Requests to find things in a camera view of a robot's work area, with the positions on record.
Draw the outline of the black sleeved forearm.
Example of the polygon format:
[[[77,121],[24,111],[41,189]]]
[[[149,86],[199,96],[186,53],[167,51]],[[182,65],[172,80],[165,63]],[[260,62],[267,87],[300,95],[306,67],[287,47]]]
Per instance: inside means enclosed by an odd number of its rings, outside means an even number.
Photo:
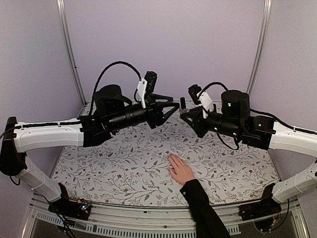
[[[218,214],[210,206],[207,193],[197,179],[185,182],[180,189],[196,223],[198,238],[229,238],[230,234]]]

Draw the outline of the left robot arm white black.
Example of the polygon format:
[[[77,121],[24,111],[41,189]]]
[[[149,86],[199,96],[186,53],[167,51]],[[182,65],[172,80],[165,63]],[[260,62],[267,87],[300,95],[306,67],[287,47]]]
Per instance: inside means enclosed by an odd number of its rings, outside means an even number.
[[[141,101],[133,104],[122,95],[118,85],[111,84],[93,94],[96,110],[93,115],[43,123],[7,120],[0,151],[0,171],[27,183],[43,195],[63,215],[70,215],[73,203],[63,185],[48,178],[26,152],[33,149],[76,146],[94,147],[103,144],[121,129],[147,122],[151,129],[163,125],[179,109],[172,97],[157,95],[139,86]]]

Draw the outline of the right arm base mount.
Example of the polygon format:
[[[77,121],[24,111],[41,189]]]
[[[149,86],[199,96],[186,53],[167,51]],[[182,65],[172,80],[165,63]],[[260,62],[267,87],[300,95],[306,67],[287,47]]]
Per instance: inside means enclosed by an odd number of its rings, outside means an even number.
[[[273,187],[275,183],[269,184],[264,188],[261,199],[255,203],[239,206],[238,215],[243,221],[256,219],[281,212],[280,203],[273,200]]]

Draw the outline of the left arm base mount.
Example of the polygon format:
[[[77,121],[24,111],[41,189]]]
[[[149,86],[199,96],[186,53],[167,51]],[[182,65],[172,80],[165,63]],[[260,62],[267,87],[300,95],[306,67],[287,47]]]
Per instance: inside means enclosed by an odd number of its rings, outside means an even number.
[[[60,182],[58,185],[61,189],[61,197],[55,202],[50,202],[48,210],[66,217],[87,221],[91,213],[91,202],[84,198],[71,201],[66,187]]]

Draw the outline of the person's bare hand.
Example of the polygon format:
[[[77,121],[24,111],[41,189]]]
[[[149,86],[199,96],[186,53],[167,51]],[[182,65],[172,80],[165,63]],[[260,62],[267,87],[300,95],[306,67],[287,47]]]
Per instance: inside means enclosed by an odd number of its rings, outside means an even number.
[[[171,164],[168,168],[168,172],[177,183],[184,185],[186,182],[195,179],[191,168],[179,157],[170,154],[168,159]]]

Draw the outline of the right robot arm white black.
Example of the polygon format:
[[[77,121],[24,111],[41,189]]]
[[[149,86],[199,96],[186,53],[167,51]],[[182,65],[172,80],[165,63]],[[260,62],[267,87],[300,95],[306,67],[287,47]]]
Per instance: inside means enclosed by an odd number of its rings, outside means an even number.
[[[193,86],[189,89],[195,108],[188,110],[180,99],[180,117],[199,138],[209,131],[232,137],[236,144],[264,150],[286,150],[312,157],[317,156],[316,131],[290,126],[267,113],[251,116],[249,95],[238,90],[226,90],[221,95],[221,113],[216,111],[207,92]]]

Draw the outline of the black nail polish cap brush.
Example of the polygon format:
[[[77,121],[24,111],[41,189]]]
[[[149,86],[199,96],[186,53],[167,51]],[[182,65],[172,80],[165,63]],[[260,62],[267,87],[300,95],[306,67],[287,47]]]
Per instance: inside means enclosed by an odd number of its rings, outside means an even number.
[[[185,101],[185,98],[184,97],[181,97],[180,98],[180,107],[181,109],[186,109],[186,101]]]

